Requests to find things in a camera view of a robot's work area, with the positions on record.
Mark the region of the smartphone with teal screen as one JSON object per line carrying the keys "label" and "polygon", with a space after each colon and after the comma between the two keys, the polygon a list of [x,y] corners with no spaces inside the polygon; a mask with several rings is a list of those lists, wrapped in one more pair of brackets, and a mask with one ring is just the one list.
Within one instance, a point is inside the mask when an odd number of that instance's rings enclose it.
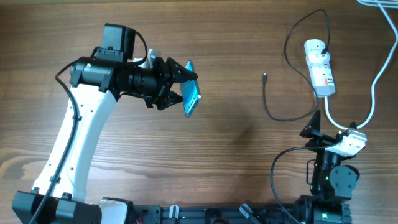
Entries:
{"label": "smartphone with teal screen", "polygon": [[194,77],[195,70],[191,60],[187,62],[185,72],[186,81],[180,83],[180,90],[185,116],[191,117],[201,100],[200,88],[197,78]]}

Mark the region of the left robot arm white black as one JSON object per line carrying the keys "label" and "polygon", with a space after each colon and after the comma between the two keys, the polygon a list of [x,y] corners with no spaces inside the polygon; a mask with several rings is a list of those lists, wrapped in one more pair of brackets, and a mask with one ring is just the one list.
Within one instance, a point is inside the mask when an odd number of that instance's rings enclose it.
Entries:
{"label": "left robot arm white black", "polygon": [[138,31],[106,24],[101,45],[69,63],[69,102],[50,157],[30,192],[18,191],[12,209],[22,223],[142,223],[130,200],[105,197],[86,203],[88,173],[100,134],[122,96],[164,110],[182,103],[190,116],[200,100],[192,62],[181,65],[147,49],[134,58]]}

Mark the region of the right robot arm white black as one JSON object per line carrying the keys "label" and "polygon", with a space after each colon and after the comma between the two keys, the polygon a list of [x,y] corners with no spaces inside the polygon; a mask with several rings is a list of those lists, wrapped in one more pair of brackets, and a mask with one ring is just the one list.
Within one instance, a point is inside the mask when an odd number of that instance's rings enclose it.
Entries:
{"label": "right robot arm white black", "polygon": [[320,110],[300,132],[309,138],[306,143],[316,153],[313,162],[310,195],[302,195],[295,202],[294,217],[300,223],[352,222],[347,201],[351,200],[360,173],[351,165],[341,162],[354,158],[365,147],[366,135],[355,128],[348,128],[336,136],[320,132]]}

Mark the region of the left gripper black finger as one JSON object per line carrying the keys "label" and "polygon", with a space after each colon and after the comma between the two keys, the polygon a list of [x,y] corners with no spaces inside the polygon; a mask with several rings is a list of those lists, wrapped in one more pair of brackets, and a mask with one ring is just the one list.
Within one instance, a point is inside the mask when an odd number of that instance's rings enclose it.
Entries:
{"label": "left gripper black finger", "polygon": [[183,101],[182,96],[178,95],[173,91],[168,91],[166,95],[159,96],[156,99],[155,104],[158,110],[164,110],[170,106],[181,103],[182,101]]}
{"label": "left gripper black finger", "polygon": [[167,58],[166,64],[168,66],[167,73],[171,75],[174,83],[185,83],[198,78],[195,72],[188,70],[170,57]]}

